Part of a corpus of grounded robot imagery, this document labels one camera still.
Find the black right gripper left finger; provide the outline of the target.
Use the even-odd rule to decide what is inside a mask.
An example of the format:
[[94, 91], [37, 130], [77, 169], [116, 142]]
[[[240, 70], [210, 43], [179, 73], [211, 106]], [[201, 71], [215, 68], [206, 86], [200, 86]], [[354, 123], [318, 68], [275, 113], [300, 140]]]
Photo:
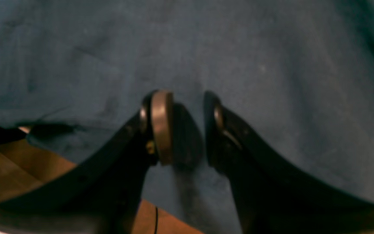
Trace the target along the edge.
[[93, 156], [0, 203], [0, 234], [129, 234], [151, 166], [173, 161], [173, 93], [148, 94]]

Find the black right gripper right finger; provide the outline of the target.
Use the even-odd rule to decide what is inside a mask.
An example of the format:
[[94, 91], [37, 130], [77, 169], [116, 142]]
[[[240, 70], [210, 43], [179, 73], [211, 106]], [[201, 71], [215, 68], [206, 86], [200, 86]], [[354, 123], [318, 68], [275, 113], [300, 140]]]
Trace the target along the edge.
[[289, 163], [211, 91], [204, 119], [208, 163], [230, 181], [243, 234], [374, 234], [374, 204]]

